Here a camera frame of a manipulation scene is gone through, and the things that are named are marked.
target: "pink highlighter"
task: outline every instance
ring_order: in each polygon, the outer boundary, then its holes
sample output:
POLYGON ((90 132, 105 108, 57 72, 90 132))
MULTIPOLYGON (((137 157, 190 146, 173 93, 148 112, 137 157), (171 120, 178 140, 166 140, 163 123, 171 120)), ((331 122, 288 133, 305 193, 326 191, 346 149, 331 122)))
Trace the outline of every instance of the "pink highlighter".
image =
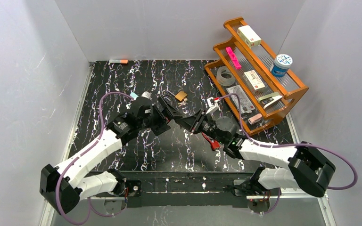
POLYGON ((230 59, 232 60, 236 69, 241 69, 242 66, 239 64, 237 57, 235 56, 234 52, 232 51, 231 47, 226 47, 225 51, 227 51, 230 59))

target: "white robot arm segment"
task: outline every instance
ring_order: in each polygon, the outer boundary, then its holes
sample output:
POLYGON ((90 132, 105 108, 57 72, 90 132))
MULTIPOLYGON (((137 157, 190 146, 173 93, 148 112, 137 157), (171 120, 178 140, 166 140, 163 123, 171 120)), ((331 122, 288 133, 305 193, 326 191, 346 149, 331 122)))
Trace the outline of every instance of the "white robot arm segment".
POLYGON ((102 160, 108 157, 111 153, 121 149, 123 146, 120 139, 116 138, 116 134, 111 130, 104 130, 102 138, 100 141, 88 151, 85 155, 81 156, 81 154, 87 150, 91 145, 93 145, 98 139, 94 139, 88 145, 86 145, 82 150, 80 150, 77 154, 72 156, 59 163, 56 167, 58 167, 58 172, 60 174, 63 173, 64 169, 70 164, 70 162, 79 157, 80 159, 75 163, 74 166, 70 167, 70 169, 65 174, 64 178, 69 177, 69 184, 72 187, 77 187, 80 181, 102 160))
POLYGON ((99 193, 113 191, 117 183, 118 181, 116 177, 107 171, 95 176, 84 178, 78 185, 78 188, 82 189, 82 192, 80 193, 80 200, 99 193))
POLYGON ((268 148, 257 146, 249 140, 243 141, 241 147, 239 153, 244 160, 261 161, 283 168, 288 168, 288 158, 293 157, 296 153, 296 148, 294 147, 268 148))
POLYGON ((296 183, 291 171, 284 168, 270 169, 265 168, 259 177, 259 183, 266 189, 270 190, 277 187, 294 188, 299 186, 296 183))

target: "white lid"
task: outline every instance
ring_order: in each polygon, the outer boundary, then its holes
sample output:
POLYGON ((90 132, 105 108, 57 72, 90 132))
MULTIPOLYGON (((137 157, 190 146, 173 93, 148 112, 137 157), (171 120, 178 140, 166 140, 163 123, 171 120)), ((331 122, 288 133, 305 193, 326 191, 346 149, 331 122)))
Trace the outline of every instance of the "white lid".
POLYGON ((283 69, 290 68, 292 63, 292 58, 286 54, 278 54, 274 60, 274 64, 283 69))

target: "red clip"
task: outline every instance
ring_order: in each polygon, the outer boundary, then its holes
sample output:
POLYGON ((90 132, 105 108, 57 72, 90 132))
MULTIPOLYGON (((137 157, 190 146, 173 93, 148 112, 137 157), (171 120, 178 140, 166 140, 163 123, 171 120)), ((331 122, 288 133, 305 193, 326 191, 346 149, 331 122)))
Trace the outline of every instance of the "red clip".
POLYGON ((220 148, 220 144, 217 141, 209 138, 204 133, 202 133, 202 136, 210 143, 210 148, 212 149, 212 151, 216 151, 216 150, 218 150, 220 148))

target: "red object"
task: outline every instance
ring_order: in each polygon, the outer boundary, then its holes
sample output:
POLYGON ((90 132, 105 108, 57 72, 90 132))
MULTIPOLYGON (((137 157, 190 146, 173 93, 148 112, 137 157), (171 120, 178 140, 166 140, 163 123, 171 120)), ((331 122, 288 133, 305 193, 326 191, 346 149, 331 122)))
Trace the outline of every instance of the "red object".
POLYGON ((217 141, 209 138, 204 133, 202 133, 202 136, 210 143, 210 147, 211 147, 212 151, 216 151, 216 150, 218 150, 220 148, 220 144, 217 141))
POLYGON ((230 56, 231 61, 233 62, 236 69, 241 69, 242 66, 239 64, 237 57, 235 56, 234 52, 232 51, 231 47, 226 47, 225 51, 227 51, 228 55, 230 56))

